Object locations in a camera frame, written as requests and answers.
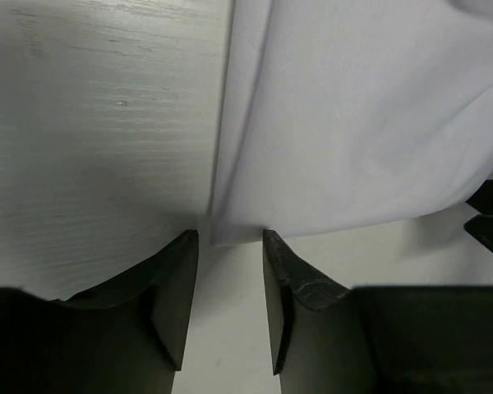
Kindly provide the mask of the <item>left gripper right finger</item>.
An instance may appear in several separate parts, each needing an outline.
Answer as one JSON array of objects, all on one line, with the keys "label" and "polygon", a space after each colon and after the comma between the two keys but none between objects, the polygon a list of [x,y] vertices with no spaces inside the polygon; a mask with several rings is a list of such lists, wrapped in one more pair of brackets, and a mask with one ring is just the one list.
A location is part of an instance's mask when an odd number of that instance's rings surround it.
[{"label": "left gripper right finger", "polygon": [[284,393],[493,393],[493,286],[347,288],[263,233]]}]

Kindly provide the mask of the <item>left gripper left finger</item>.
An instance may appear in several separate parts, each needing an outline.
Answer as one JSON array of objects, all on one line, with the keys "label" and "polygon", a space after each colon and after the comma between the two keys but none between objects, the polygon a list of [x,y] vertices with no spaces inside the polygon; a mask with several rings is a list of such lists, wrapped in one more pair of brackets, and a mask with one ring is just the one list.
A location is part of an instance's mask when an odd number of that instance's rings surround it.
[{"label": "left gripper left finger", "polygon": [[0,287],[0,393],[169,393],[199,257],[187,230],[68,300]]}]

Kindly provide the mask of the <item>white t-shirt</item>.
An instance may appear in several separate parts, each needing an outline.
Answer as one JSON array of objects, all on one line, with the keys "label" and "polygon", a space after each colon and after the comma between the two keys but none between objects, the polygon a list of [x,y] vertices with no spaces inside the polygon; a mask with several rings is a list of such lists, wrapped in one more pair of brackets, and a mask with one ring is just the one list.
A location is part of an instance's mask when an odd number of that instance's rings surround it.
[{"label": "white t-shirt", "polygon": [[493,1],[238,1],[216,245],[463,202],[493,172]]}]

